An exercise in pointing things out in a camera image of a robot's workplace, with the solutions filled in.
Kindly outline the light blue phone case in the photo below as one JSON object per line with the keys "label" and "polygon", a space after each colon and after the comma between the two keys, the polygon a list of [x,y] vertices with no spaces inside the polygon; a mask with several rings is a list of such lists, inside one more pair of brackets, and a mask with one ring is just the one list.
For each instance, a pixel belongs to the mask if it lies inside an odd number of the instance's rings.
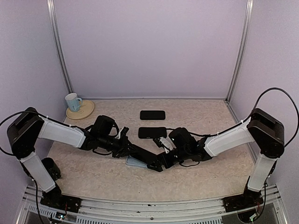
{"label": "light blue phone case", "polygon": [[144,162],[141,162],[131,156],[128,156],[126,158],[126,165],[132,166],[132,167],[137,167],[137,168],[147,168],[147,164]]}

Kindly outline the black phone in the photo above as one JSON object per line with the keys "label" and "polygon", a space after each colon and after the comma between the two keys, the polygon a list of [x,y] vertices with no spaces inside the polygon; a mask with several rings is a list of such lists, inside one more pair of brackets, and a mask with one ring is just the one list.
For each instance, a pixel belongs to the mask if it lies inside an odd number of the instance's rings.
{"label": "black phone", "polygon": [[157,155],[143,148],[133,146],[130,150],[130,156],[149,166],[157,166]]}

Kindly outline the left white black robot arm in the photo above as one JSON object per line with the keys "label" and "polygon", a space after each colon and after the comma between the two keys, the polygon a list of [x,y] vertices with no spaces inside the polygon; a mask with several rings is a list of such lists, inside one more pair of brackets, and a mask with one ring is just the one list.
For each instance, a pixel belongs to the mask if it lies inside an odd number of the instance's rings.
{"label": "left white black robot arm", "polygon": [[126,136],[128,128],[119,129],[116,122],[105,115],[97,117],[94,124],[81,128],[58,122],[37,112],[33,107],[14,114],[16,119],[7,128],[7,137],[12,155],[25,168],[28,175],[47,193],[47,200],[59,208],[65,204],[65,196],[56,189],[50,176],[36,153],[38,139],[59,142],[85,151],[103,148],[113,157],[129,154],[131,143]]}

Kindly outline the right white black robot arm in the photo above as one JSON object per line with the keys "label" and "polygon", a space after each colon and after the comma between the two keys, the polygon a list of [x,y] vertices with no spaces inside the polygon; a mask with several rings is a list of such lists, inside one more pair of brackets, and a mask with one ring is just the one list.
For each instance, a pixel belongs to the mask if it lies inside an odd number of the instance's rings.
{"label": "right white black robot arm", "polygon": [[169,138],[174,149],[158,155],[165,168],[188,159],[207,161],[228,150],[256,143],[260,153],[249,176],[247,190],[239,196],[243,207],[249,207],[257,200],[256,192],[262,189],[276,161],[285,151],[284,125],[259,108],[254,109],[249,118],[221,133],[195,140],[186,128],[177,128],[169,134]]}

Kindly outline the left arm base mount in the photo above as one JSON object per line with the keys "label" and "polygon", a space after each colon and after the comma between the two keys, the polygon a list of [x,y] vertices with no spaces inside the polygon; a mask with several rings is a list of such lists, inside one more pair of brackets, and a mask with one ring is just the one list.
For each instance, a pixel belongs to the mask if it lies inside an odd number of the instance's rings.
{"label": "left arm base mount", "polygon": [[48,207],[64,210],[65,212],[78,213],[82,199],[74,196],[62,194],[61,189],[56,184],[49,192],[42,191],[40,204]]}

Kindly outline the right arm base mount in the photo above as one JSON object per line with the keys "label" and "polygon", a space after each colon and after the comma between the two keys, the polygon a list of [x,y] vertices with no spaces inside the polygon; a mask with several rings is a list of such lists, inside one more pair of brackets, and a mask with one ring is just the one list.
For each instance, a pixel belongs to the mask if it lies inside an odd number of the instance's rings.
{"label": "right arm base mount", "polygon": [[242,194],[227,196],[223,198],[223,203],[225,211],[232,212],[261,205],[264,200],[261,191],[251,191],[246,186]]}

